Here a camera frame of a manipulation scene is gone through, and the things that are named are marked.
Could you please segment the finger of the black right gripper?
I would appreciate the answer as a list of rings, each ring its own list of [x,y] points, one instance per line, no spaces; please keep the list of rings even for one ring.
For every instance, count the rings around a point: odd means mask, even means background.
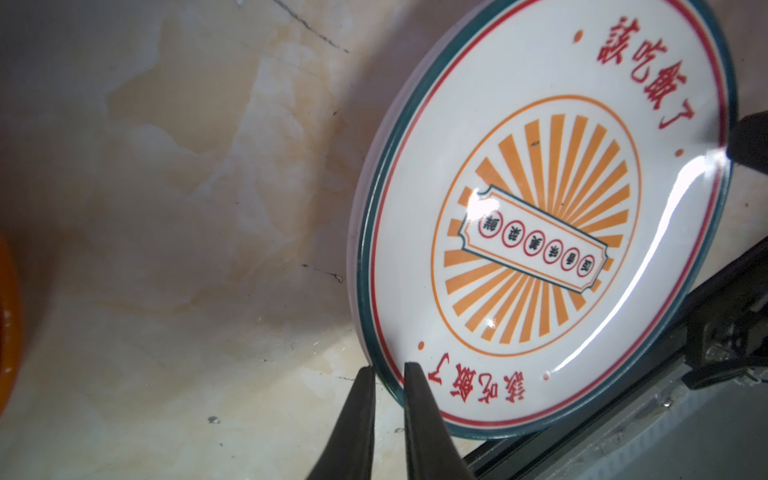
[[[740,119],[729,134],[726,156],[739,165],[768,174],[768,111]]]

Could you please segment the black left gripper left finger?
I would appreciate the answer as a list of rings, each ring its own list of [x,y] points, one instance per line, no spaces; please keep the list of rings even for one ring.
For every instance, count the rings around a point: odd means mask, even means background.
[[[375,371],[361,368],[308,479],[370,479],[374,455]]]

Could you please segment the black plate orange underside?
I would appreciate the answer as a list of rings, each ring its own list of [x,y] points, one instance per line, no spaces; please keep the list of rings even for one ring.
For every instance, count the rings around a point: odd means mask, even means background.
[[[1,412],[12,395],[23,352],[19,280],[7,242],[1,239]]]

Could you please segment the white plate orange sunburst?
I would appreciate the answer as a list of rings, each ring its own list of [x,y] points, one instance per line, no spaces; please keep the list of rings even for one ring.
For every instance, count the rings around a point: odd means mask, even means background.
[[[705,1],[486,1],[415,68],[360,175],[348,295],[384,387],[418,363],[448,430],[586,406],[691,289],[732,164]]]

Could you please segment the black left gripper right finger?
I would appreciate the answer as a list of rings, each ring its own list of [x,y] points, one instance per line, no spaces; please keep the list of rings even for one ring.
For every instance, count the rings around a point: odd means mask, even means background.
[[[473,479],[453,444],[422,367],[407,362],[404,380],[408,478]]]

